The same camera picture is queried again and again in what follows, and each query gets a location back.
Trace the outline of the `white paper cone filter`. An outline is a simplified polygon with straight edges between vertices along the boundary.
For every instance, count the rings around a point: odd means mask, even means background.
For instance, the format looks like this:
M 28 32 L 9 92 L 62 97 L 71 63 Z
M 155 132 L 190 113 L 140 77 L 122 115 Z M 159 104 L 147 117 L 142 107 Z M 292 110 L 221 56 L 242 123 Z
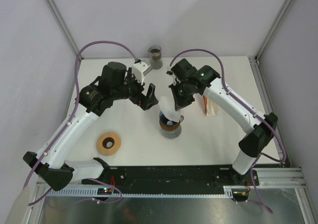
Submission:
M 174 100 L 170 99 L 169 97 L 162 96 L 159 100 L 159 107 L 160 107 L 160 110 L 163 112 L 175 111 Z

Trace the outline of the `blue ribbed cone dripper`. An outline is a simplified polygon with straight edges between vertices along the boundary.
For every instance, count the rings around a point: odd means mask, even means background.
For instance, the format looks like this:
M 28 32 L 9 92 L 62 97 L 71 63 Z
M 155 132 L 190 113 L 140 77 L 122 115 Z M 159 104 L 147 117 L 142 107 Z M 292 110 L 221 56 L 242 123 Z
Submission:
M 178 111 L 160 111 L 159 120 L 162 121 L 164 125 L 172 126 L 183 122 L 184 116 Z

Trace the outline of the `clear ribbed glass server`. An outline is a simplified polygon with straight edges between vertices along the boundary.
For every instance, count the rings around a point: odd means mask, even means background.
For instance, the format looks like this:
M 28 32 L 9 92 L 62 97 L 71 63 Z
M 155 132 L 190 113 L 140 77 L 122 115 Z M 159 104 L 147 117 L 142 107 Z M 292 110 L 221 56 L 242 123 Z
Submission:
M 161 128 L 160 133 L 167 139 L 176 139 L 181 135 L 182 127 L 179 126 L 177 129 L 172 131 L 166 131 L 163 128 Z

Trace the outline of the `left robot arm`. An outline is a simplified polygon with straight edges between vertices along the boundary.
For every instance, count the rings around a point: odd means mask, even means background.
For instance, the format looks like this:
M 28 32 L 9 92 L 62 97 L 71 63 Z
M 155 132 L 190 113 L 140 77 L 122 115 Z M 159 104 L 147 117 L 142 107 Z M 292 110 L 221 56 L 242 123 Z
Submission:
M 119 62 L 106 64 L 100 76 L 93 82 L 77 89 L 73 112 L 66 118 L 56 133 L 37 152 L 28 151 L 23 160 L 31 171 L 43 179 L 54 191 L 64 189 L 70 182 L 94 179 L 106 183 L 110 172 L 107 163 L 100 158 L 88 161 L 67 161 L 66 157 L 85 130 L 93 124 L 114 101 L 129 99 L 143 110 L 158 104 L 155 85 L 150 83 L 144 91 L 145 75 L 150 65 L 138 60 L 131 67 Z

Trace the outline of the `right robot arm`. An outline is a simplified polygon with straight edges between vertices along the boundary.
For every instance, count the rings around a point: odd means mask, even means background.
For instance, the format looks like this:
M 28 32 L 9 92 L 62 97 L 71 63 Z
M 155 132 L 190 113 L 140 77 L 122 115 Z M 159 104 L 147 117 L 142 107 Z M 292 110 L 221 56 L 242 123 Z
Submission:
M 194 101 L 193 96 L 198 93 L 215 102 L 245 132 L 238 144 L 240 151 L 229 172 L 230 181 L 241 185 L 246 181 L 252 164 L 273 139 L 272 130 L 277 126 L 277 116 L 274 113 L 266 115 L 258 112 L 222 83 L 220 74 L 209 65 L 196 69 L 186 59 L 182 59 L 168 68 L 166 73 L 173 78 L 169 88 L 176 111 L 190 105 Z

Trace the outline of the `grey glass carafe with collar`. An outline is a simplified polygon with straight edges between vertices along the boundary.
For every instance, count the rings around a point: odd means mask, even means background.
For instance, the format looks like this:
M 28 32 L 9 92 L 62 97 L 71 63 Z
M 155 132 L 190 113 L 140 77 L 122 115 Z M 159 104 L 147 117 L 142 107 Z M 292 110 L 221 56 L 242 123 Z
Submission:
M 163 66 L 161 59 L 161 47 L 159 45 L 152 45 L 148 48 L 149 61 L 153 70 L 159 70 Z

